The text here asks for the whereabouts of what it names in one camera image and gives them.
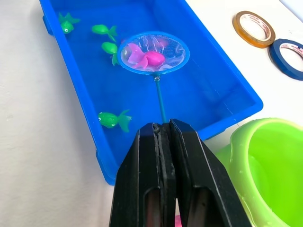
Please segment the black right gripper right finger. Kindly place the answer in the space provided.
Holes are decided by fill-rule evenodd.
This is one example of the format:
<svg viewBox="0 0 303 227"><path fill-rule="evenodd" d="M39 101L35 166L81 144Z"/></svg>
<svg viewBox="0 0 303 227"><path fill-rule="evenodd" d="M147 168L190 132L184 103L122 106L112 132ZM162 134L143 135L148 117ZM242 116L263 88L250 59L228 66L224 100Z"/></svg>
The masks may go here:
<svg viewBox="0 0 303 227"><path fill-rule="evenodd" d="M184 227L250 227L223 164L188 124L170 121L170 150Z"/></svg>

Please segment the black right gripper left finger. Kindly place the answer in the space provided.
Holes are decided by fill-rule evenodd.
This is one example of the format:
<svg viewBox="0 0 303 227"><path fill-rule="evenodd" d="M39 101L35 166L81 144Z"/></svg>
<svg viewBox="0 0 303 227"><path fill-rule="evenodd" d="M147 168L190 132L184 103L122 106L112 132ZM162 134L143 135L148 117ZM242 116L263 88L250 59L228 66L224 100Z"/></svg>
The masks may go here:
<svg viewBox="0 0 303 227"><path fill-rule="evenodd" d="M116 176L111 227L173 227L176 173L169 124L148 123L137 132Z"/></svg>

